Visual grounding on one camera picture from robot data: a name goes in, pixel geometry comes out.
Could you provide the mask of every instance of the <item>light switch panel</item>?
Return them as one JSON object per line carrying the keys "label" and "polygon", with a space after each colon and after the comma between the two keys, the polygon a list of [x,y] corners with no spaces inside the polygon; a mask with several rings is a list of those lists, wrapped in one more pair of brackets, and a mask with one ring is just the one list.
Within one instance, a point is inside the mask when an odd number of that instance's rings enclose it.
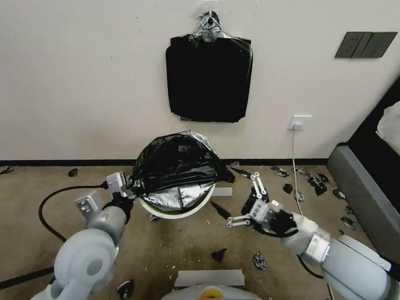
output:
{"label": "light switch panel", "polygon": [[380,58],[397,32],[347,32],[336,58]]}

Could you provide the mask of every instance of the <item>silver foil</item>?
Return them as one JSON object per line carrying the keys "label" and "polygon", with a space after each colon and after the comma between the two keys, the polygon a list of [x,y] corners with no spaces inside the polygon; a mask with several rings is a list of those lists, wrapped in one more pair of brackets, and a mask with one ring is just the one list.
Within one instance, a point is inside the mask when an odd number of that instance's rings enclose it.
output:
{"label": "silver foil", "polygon": [[214,183],[186,185],[143,196],[143,200],[162,211],[177,211],[193,206],[197,200],[208,193]]}
{"label": "silver foil", "polygon": [[188,135],[188,136],[193,137],[194,139],[197,139],[199,142],[203,143],[204,146],[206,146],[210,151],[213,151],[215,153],[214,149],[211,147],[210,142],[208,141],[208,139],[205,135],[201,135],[201,134],[191,131],[191,130],[182,131],[182,132],[180,132],[180,134]]}
{"label": "silver foil", "polygon": [[218,14],[211,10],[201,15],[200,27],[192,34],[192,37],[201,37],[206,42],[214,42],[217,38],[237,38],[221,29]]}

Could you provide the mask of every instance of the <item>black garbage bag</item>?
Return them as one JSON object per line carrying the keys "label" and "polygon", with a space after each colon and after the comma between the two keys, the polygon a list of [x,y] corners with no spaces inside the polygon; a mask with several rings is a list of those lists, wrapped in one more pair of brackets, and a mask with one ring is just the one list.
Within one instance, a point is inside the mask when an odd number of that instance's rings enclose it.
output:
{"label": "black garbage bag", "polygon": [[143,193],[191,184],[235,181],[234,175],[211,147],[195,138],[196,135],[203,137],[195,132],[158,137],[143,149],[132,173],[133,181],[141,181]]}

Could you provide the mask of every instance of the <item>plastic debris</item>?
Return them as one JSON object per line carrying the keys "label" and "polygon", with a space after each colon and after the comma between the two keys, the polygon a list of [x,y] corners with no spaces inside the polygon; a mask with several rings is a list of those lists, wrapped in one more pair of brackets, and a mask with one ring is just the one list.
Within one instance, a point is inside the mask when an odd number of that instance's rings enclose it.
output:
{"label": "plastic debris", "polygon": [[228,248],[223,248],[223,249],[221,249],[219,251],[215,251],[215,252],[211,253],[211,257],[214,258],[218,262],[222,262],[222,259],[224,258],[225,251],[227,249]]}
{"label": "plastic debris", "polygon": [[293,185],[291,185],[290,183],[285,183],[283,186],[283,190],[288,193],[291,194],[293,191]]}
{"label": "plastic debris", "polygon": [[279,167],[277,167],[277,166],[271,167],[271,170],[273,170],[273,171],[275,171],[276,173],[278,173],[278,175],[279,175],[280,177],[287,177],[287,176],[289,176],[289,174],[288,174],[284,169],[281,169],[281,168],[279,168]]}
{"label": "plastic debris", "polygon": [[160,219],[160,217],[157,217],[156,215],[150,214],[150,217],[149,217],[149,221],[150,222],[157,221],[159,219]]}
{"label": "plastic debris", "polygon": [[210,201],[211,205],[217,210],[217,213],[223,217],[225,220],[227,220],[229,217],[232,217],[231,213],[219,206],[217,203],[214,201]]}
{"label": "plastic debris", "polygon": [[296,175],[301,175],[305,174],[305,169],[304,168],[296,168]]}
{"label": "plastic debris", "polygon": [[74,168],[68,171],[68,177],[75,177],[76,175],[78,175],[78,169]]}
{"label": "plastic debris", "polygon": [[320,180],[324,183],[329,182],[328,177],[326,177],[325,175],[318,173],[318,177],[320,178]]}
{"label": "plastic debris", "polygon": [[260,252],[257,252],[253,255],[253,264],[257,269],[261,271],[267,269],[267,263],[265,262],[264,256]]}
{"label": "plastic debris", "polygon": [[355,226],[354,226],[355,222],[352,219],[349,219],[348,217],[341,217],[340,219],[351,230],[355,230]]}
{"label": "plastic debris", "polygon": [[[299,202],[304,202],[304,200],[305,200],[304,195],[302,193],[300,193],[299,191],[297,191],[297,194],[298,194]],[[296,193],[293,193],[293,197],[297,201]]]}
{"label": "plastic debris", "polygon": [[0,172],[0,175],[8,174],[8,173],[11,173],[12,171],[14,171],[14,168],[13,168],[13,167],[6,166],[5,169],[4,169],[3,171]]}
{"label": "plastic debris", "polygon": [[234,167],[234,168],[239,168],[239,167],[240,167],[240,162],[234,161],[234,162],[231,163],[229,166],[230,166],[230,167]]}
{"label": "plastic debris", "polygon": [[341,190],[336,189],[336,190],[333,190],[332,192],[333,192],[333,194],[335,195],[335,197],[336,197],[337,199],[342,199],[342,200],[345,200],[345,199],[346,199],[345,194],[343,194],[343,192],[342,192]]}
{"label": "plastic debris", "polygon": [[132,295],[134,288],[135,284],[133,279],[127,280],[117,287],[117,294],[120,299],[129,298]]}
{"label": "plastic debris", "polygon": [[353,209],[350,207],[350,205],[346,205],[345,211],[348,215],[354,215]]}
{"label": "plastic debris", "polygon": [[310,175],[310,174],[305,174],[305,178],[307,179],[307,182],[314,187],[315,193],[317,194],[317,196],[322,195],[323,193],[325,193],[328,189],[326,188],[326,185],[320,181],[317,177],[315,177],[314,175]]}

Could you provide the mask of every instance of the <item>black cable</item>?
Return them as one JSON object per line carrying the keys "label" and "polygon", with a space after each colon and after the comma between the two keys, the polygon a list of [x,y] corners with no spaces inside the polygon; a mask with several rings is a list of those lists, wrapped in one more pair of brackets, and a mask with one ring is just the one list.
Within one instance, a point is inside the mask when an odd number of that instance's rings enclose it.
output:
{"label": "black cable", "polygon": [[318,278],[318,279],[324,279],[324,277],[323,277],[322,275],[319,275],[319,274],[314,273],[313,271],[311,271],[311,270],[306,266],[306,264],[304,263],[303,259],[302,259],[300,256],[297,256],[297,258],[299,259],[299,261],[300,261],[301,265],[303,266],[303,268],[305,268],[305,270],[306,270],[307,272],[309,272],[312,276],[314,276],[314,277],[316,277],[316,278]]}
{"label": "black cable", "polygon": [[104,183],[101,185],[78,185],[78,186],[72,186],[72,187],[65,187],[61,190],[57,190],[53,193],[51,193],[50,195],[48,195],[46,198],[44,198],[44,200],[42,201],[42,203],[39,206],[39,219],[40,222],[43,224],[43,226],[50,231],[52,234],[54,234],[56,237],[58,237],[60,240],[62,240],[63,243],[65,243],[65,241],[67,240],[65,237],[63,237],[58,231],[56,231],[53,227],[51,227],[49,225],[49,223],[46,222],[45,218],[43,217],[43,207],[45,206],[46,202],[53,197],[54,195],[57,195],[61,192],[65,192],[68,190],[77,190],[77,189],[83,189],[83,188],[105,188]]}
{"label": "black cable", "polygon": [[[63,237],[58,231],[56,231],[53,227],[51,227],[49,225],[49,223],[46,222],[45,218],[43,217],[43,207],[46,204],[46,202],[53,197],[54,195],[57,195],[61,192],[65,192],[68,190],[77,190],[77,189],[83,189],[83,188],[104,188],[107,189],[108,185],[107,182],[103,182],[101,185],[78,185],[78,186],[72,186],[72,187],[66,187],[63,188],[61,190],[57,190],[53,193],[51,193],[50,195],[48,195],[46,198],[44,198],[44,200],[42,201],[42,203],[39,206],[39,219],[40,222],[43,224],[43,226],[50,231],[52,234],[54,234],[56,237],[58,237],[60,240],[62,240],[63,242],[65,242],[67,239],[65,237]],[[18,277],[14,277],[8,280],[4,280],[0,282],[0,290],[3,290],[5,288],[9,288],[12,287],[14,285],[18,285],[27,281],[30,281],[32,279],[35,278],[39,278],[48,274],[54,273],[54,267],[49,267],[43,270],[39,270],[39,271],[35,271],[35,272],[31,272],[22,276],[18,276]]]}
{"label": "black cable", "polygon": [[54,267],[46,268],[40,271],[31,272],[22,276],[14,277],[0,282],[0,290],[10,288],[14,285],[27,282],[32,279],[36,279],[48,274],[54,273]]}

